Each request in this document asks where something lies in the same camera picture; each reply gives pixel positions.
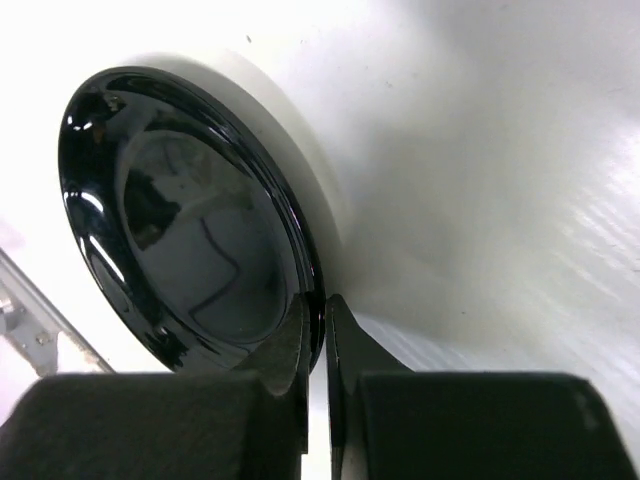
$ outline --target white surface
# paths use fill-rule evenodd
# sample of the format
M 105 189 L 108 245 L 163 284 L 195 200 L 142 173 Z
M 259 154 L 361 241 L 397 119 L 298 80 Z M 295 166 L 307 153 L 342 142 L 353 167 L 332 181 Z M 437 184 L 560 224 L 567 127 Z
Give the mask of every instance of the white surface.
M 640 4 L 206 3 L 0 7 L 2 242 L 62 313 L 117 369 L 159 368 L 82 263 L 56 143 L 88 76 L 162 65 L 257 132 L 330 289 L 393 353 L 585 376 L 637 462 Z

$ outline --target black plate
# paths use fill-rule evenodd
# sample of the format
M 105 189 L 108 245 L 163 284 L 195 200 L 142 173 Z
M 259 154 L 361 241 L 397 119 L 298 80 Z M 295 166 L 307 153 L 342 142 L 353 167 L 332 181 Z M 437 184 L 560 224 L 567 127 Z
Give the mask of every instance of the black plate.
M 101 72 L 67 107 L 58 162 L 87 266 L 167 367 L 234 367 L 296 294 L 313 366 L 325 301 L 313 241 L 273 159 L 219 101 L 157 69 Z

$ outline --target glossy black plate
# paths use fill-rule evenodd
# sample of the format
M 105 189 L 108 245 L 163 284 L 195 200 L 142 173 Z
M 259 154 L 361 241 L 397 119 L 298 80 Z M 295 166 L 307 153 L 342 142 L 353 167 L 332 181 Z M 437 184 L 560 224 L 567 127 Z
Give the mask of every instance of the glossy black plate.
M 233 368 L 297 294 L 315 363 L 325 293 L 309 229 L 274 160 L 219 101 L 157 69 L 101 72 L 67 107 L 58 161 L 87 266 L 167 367 Z

